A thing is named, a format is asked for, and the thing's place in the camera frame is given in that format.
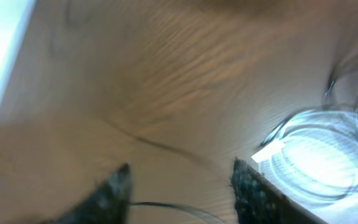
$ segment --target cable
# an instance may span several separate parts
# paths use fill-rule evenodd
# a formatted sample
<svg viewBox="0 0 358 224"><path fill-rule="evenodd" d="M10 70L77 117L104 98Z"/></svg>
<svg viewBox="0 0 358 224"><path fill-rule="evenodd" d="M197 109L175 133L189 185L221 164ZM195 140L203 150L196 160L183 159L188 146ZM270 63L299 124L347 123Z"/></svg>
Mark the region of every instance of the cable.
<svg viewBox="0 0 358 224"><path fill-rule="evenodd" d="M337 103L333 93L335 84L339 79L353 72L358 72L358 55L333 68L328 76L326 91L324 93L324 104L335 105Z"/></svg>
<svg viewBox="0 0 358 224"><path fill-rule="evenodd" d="M206 170L212 172L220 181L226 182L226 178L223 177L220 174L220 172L217 170L217 166L213 162L211 162L210 160L205 159L205 158L203 158L203 157L201 157L201 156L199 156L199 155L197 155L195 153L192 153L192 152L189 152L189 151L177 148L177 147L162 144L162 143L159 143L159 142L155 142L155 141L149 140L147 138L143 138L141 136L132 134L132 133L120 128L118 125L116 125L115 123L113 123L110 120L107 120L106 122L112 128L114 128L115 130L119 131L121 134L123 134L123 135L125 135L127 137L129 137L129 138L131 138L131 139L133 139L133 140L135 140L137 142L141 142L143 144L153 146L154 148L162 149L164 151L168 151L168 152L177 154L179 156L182 156L182 157L188 159L189 161L191 161L191 162L193 162L195 164L198 164L198 165L204 167Z"/></svg>
<svg viewBox="0 0 358 224"><path fill-rule="evenodd" d="M150 206L150 207L161 207L161 208L170 208L182 211L192 217L199 218L200 220L204 221L207 224L227 224L220 218L215 215L212 215L206 211L193 208L186 205L178 205L178 204L170 204L170 203L160 203L160 202L134 202L131 203L133 207L140 207L140 206Z"/></svg>

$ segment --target wood grain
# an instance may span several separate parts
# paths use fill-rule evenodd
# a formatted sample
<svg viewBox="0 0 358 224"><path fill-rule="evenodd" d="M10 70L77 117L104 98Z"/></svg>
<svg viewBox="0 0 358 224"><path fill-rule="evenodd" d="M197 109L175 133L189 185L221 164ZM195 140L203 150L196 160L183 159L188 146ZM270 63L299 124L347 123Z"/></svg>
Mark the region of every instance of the wood grain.
<svg viewBox="0 0 358 224"><path fill-rule="evenodd" d="M134 200L235 223L234 158L319 105L338 55L356 51L358 1L39 0L0 108L0 222L56 217L128 162ZM131 210L130 223L173 220L199 223Z"/></svg>

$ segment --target black wire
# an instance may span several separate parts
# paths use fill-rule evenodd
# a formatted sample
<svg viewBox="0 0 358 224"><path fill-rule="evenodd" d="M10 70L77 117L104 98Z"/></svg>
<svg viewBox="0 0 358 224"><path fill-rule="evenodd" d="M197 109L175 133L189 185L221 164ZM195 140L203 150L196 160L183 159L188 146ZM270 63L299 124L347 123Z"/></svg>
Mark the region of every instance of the black wire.
<svg viewBox="0 0 358 224"><path fill-rule="evenodd" d="M185 212L191 216L199 218L205 223L218 223L218 224L226 224L223 220L218 218L215 215L212 215L206 211L200 210L198 208L193 208L187 205L179 205L179 204L171 204L171 203L160 203L160 202L134 202L131 203L131 206L150 206L150 207L161 207L161 208L170 208Z"/></svg>
<svg viewBox="0 0 358 224"><path fill-rule="evenodd" d="M121 134L123 134L129 138L132 138L135 141L138 141L138 142L141 142L144 144L148 144L149 146L153 146L157 149L162 149L164 151L168 151L168 152L177 154L179 156L182 156L182 157L188 159L189 161L194 162L195 164L203 166L205 169L212 172L219 180L224 181L224 182L226 181L226 178L224 178L217 170L216 164L209 161L208 159L205 159L195 153L192 153L192 152L189 152L189 151L177 148L177 147L173 147L173 146L169 146L169 145L162 144L159 142L155 142L155 141L149 140L147 138L143 138L141 136L132 134L132 133L120 128L118 125L114 124L110 120L108 120L107 123L109 123L112 128L119 131Z"/></svg>

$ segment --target wooden surface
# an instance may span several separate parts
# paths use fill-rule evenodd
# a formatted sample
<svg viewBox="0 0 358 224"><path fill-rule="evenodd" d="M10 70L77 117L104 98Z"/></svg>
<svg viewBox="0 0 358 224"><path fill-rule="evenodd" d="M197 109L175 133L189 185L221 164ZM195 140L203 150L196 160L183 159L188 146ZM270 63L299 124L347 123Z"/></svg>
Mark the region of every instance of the wooden surface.
<svg viewBox="0 0 358 224"><path fill-rule="evenodd" d="M123 162L135 201L235 223L234 158L319 105L356 51L358 1L40 0L0 108L0 223L56 217ZM200 222L137 208L130 223Z"/></svg>

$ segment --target dark object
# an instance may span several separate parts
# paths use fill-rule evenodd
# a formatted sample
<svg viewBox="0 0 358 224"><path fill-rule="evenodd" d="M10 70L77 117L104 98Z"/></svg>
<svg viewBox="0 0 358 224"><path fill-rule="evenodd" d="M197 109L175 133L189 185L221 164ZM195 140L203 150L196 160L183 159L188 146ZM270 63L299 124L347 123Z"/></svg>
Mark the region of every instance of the dark object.
<svg viewBox="0 0 358 224"><path fill-rule="evenodd" d="M125 164L78 206L57 221L45 224L124 224L131 191L131 173Z"/></svg>
<svg viewBox="0 0 358 224"><path fill-rule="evenodd" d="M325 223L281 194L245 161L234 161L231 185L239 224Z"/></svg>
<svg viewBox="0 0 358 224"><path fill-rule="evenodd" d="M160 202L136 202L136 203L132 203L132 206L134 207L150 206L150 207L169 208L169 209L179 210L188 215L191 215L192 217L199 218L200 220L208 224L226 224L223 220L221 220L217 216L214 216L206 211L193 208L187 205L160 203Z"/></svg>

